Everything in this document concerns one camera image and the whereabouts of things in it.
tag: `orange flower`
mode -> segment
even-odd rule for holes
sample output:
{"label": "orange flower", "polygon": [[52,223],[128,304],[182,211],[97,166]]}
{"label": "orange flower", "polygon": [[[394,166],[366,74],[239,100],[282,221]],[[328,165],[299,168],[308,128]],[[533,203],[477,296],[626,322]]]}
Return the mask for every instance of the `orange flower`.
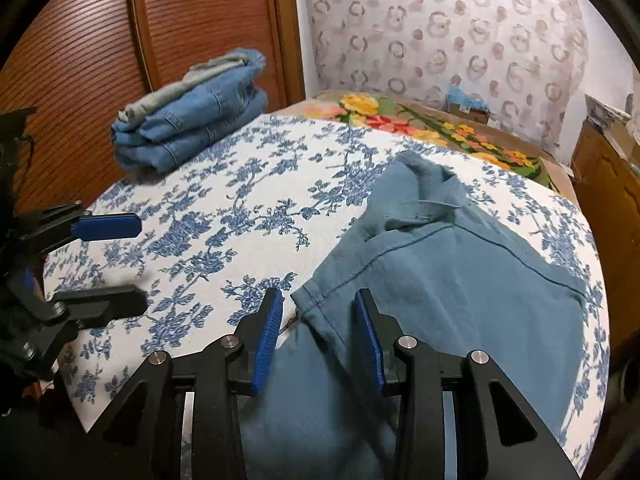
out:
{"label": "orange flower", "polygon": [[509,157],[509,160],[518,166],[526,166],[527,168],[533,168],[533,163],[522,152],[512,152],[511,150],[504,150],[503,153]]}
{"label": "orange flower", "polygon": [[384,130],[393,134],[413,135],[418,131],[407,121],[398,121],[382,115],[373,115],[366,118],[367,125],[377,130]]}
{"label": "orange flower", "polygon": [[474,156],[475,158],[479,158],[481,160],[486,160],[487,162],[495,164],[496,166],[499,166],[504,170],[511,169],[509,166],[507,166],[504,162],[501,162],[500,160],[498,160],[498,158],[495,155],[492,155],[491,153],[472,153],[471,156]]}

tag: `wooden cabinet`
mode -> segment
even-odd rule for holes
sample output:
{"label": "wooden cabinet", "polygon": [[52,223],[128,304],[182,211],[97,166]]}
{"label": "wooden cabinet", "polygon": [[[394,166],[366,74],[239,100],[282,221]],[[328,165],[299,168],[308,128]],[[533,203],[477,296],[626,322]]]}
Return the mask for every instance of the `wooden cabinet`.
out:
{"label": "wooden cabinet", "polygon": [[604,274],[615,367],[636,346],[640,330],[640,178],[587,122],[573,165],[575,193]]}
{"label": "wooden cabinet", "polygon": [[[267,59],[270,110],[304,98],[295,0],[50,0],[0,71],[0,112],[38,107],[17,211],[91,203],[121,176],[117,111],[236,46]],[[26,169],[22,154],[19,181]]]}

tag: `blue shirt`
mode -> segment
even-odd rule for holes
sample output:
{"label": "blue shirt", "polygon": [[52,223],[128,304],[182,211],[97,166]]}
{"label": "blue shirt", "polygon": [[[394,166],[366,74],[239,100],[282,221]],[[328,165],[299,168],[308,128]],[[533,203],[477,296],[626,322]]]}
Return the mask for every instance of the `blue shirt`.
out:
{"label": "blue shirt", "polygon": [[[405,334],[460,356],[485,350],[558,437],[582,357],[584,283],[480,211],[450,171],[402,152],[292,295],[300,320],[240,413],[251,480],[388,478],[399,404],[356,378],[351,302],[364,287]],[[445,409],[455,478],[450,398]]]}

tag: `wall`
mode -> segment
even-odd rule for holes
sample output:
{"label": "wall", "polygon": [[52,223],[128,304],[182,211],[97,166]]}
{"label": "wall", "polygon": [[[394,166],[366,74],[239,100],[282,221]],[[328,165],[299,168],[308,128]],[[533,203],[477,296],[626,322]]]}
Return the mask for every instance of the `wall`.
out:
{"label": "wall", "polygon": [[589,61],[578,91],[571,97],[560,133],[556,158],[569,164],[587,114],[584,95],[625,109],[626,96],[633,92],[634,64],[616,33],[589,0],[578,0],[589,38]]}
{"label": "wall", "polygon": [[[633,88],[633,63],[620,40],[589,0],[578,0],[589,38],[589,61],[578,91],[569,100],[556,157],[569,164],[582,122],[586,117],[584,95],[624,110],[626,96]],[[312,49],[306,0],[297,0],[300,44],[307,97],[321,90]]]}
{"label": "wall", "polygon": [[311,42],[311,28],[309,24],[309,12],[306,8],[306,0],[296,0],[298,7],[298,26],[300,28],[300,49],[302,51],[302,72],[305,77],[305,94],[311,98],[321,90],[316,60]]}

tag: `bedspread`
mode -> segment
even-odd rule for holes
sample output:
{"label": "bedspread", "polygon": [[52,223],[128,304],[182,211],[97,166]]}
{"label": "bedspread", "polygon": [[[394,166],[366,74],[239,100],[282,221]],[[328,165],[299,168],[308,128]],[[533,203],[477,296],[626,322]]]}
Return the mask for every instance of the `bedspread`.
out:
{"label": "bedspread", "polygon": [[84,331],[58,361],[89,428],[144,356],[202,350],[254,312],[269,286],[285,297],[311,277],[364,211],[393,155],[413,150],[451,168],[468,195],[528,240],[545,260],[587,285],[582,365],[559,436],[578,472],[602,415],[609,366],[607,304],[590,228],[577,207],[485,160],[410,136],[324,120],[262,115],[160,182],[127,179],[91,207],[135,212],[133,240],[75,242],[45,264],[47,298],[57,290],[135,283],[148,292],[143,316]]}

